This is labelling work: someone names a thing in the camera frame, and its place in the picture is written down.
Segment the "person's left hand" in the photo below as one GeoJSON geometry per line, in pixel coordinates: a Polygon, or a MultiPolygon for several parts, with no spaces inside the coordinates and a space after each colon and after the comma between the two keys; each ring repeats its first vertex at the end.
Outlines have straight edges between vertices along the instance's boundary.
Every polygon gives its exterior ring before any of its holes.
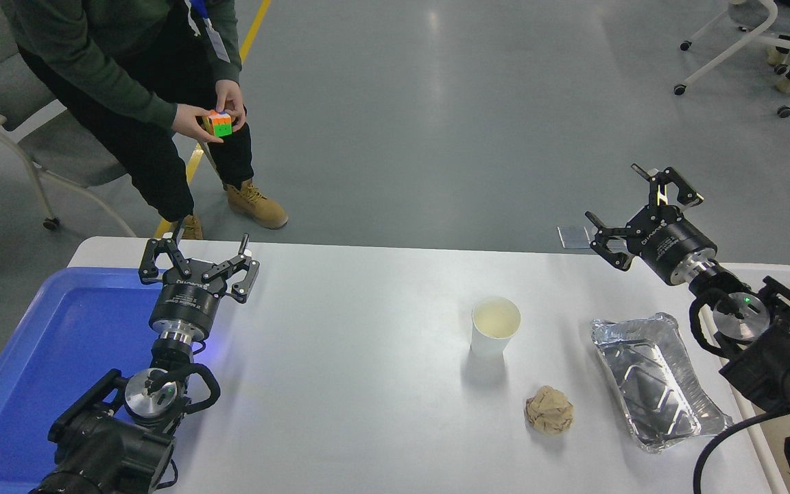
{"type": "Polygon", "coordinates": [[[215,110],[230,116],[232,131],[238,132],[246,124],[246,108],[238,82],[223,79],[215,83],[215,110]]]}

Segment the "person's right hand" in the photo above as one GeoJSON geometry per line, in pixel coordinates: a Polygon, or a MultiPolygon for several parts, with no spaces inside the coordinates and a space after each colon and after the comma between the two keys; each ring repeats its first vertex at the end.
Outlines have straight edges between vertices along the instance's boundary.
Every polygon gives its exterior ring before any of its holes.
{"type": "Polygon", "coordinates": [[[221,137],[216,137],[201,125],[200,118],[210,115],[210,110],[192,106],[191,104],[176,104],[176,116],[171,129],[185,137],[192,138],[198,143],[223,143],[221,137]]]}

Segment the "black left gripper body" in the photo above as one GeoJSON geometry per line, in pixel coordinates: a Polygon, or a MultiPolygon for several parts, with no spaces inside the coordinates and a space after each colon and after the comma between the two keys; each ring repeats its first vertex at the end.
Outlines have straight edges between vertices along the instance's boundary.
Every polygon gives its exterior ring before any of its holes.
{"type": "Polygon", "coordinates": [[[204,282],[198,276],[182,279],[167,273],[149,325],[157,333],[182,331],[193,341],[207,340],[223,294],[221,279],[204,282]]]}

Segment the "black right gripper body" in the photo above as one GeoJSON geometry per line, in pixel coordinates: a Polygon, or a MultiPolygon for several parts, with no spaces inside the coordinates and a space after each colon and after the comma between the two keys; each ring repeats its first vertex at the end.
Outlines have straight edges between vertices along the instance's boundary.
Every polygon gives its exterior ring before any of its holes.
{"type": "Polygon", "coordinates": [[[643,207],[626,225],[627,249],[639,256],[668,285],[683,283],[676,277],[678,266],[694,253],[714,259],[717,245],[684,219],[678,207],[667,205],[653,210],[643,207]]]}

